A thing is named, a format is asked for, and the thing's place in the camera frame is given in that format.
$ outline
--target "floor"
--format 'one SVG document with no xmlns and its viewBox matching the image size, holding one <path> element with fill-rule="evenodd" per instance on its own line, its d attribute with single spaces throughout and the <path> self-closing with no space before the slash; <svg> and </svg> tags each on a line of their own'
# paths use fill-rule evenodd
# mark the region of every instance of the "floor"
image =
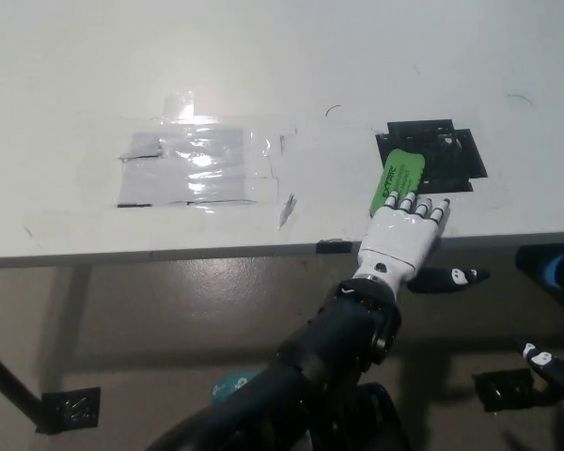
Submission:
<svg viewBox="0 0 564 451">
<path fill-rule="evenodd" d="M 365 381 L 392 394 L 415 451 L 564 450 L 556 408 L 485 413 L 472 375 L 524 367 L 516 334 L 564 356 L 564 311 L 512 268 L 514 250 L 445 252 L 492 279 L 403 293 L 391 357 Z M 100 426 L 46 437 L 0 397 L 0 450 L 142 450 L 208 405 L 227 373 L 259 369 L 355 269 L 354 256 L 0 270 L 0 357 L 36 393 L 102 388 Z"/>
</svg>

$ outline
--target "metal bracket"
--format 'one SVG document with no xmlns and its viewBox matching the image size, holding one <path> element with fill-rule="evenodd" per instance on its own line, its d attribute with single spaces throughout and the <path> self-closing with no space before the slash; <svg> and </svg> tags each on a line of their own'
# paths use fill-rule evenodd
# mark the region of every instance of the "metal bracket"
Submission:
<svg viewBox="0 0 564 451">
<path fill-rule="evenodd" d="M 44 393 L 41 396 L 45 414 L 56 421 L 55 429 L 40 434 L 58 434 L 67 430 L 96 428 L 101 409 L 101 388 L 85 388 L 69 392 Z"/>
</svg>

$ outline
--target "clear plastic sheet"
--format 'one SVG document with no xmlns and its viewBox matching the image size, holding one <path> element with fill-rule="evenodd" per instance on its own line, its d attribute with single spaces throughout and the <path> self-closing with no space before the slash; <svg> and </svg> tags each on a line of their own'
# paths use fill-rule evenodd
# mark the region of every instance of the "clear plastic sheet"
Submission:
<svg viewBox="0 0 564 451">
<path fill-rule="evenodd" d="M 119 204 L 276 201 L 279 143 L 279 136 L 224 124 L 169 124 L 134 133 L 121 156 Z"/>
</svg>

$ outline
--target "robotic arm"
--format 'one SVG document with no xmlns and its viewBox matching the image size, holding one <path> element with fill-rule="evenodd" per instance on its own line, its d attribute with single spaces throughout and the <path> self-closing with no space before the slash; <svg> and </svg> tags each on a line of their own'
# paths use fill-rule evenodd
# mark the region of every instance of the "robotic arm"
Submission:
<svg viewBox="0 0 564 451">
<path fill-rule="evenodd" d="M 393 344 L 401 323 L 397 305 L 401 285 L 412 283 L 416 290 L 427 285 L 416 276 L 448 213 L 449 201 L 434 209 L 429 199 L 413 208 L 414 201 L 415 195 L 408 194 L 396 208 L 398 194 L 391 193 L 372 218 L 353 278 L 332 290 L 318 315 L 288 338 L 253 380 L 225 402 L 169 430 L 149 451 L 283 450 L 308 430 L 314 450 L 365 449 L 370 435 L 375 440 L 374 432 L 381 426 L 386 427 L 386 439 L 392 432 L 389 440 L 394 449 L 407 449 L 384 389 L 376 385 L 360 392 L 356 386 Z M 429 274 L 430 280 L 436 280 L 432 291 L 454 290 L 482 275 L 435 271 L 441 272 Z M 368 421 L 355 422 L 358 411 L 367 411 Z M 351 438 L 352 429 L 358 429 L 353 434 L 356 439 Z"/>
</svg>

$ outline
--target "white table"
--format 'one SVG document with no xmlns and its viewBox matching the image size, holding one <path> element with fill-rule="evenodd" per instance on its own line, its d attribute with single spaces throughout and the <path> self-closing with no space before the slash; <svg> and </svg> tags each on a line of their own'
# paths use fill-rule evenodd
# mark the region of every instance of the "white table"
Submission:
<svg viewBox="0 0 564 451">
<path fill-rule="evenodd" d="M 296 122 L 281 229 L 286 199 L 115 208 L 125 149 L 107 124 L 182 90 L 201 114 Z M 448 196 L 444 244 L 564 241 L 564 0 L 0 2 L 0 267 L 358 242 L 374 131 L 428 118 L 471 129 L 489 173 Z"/>
</svg>

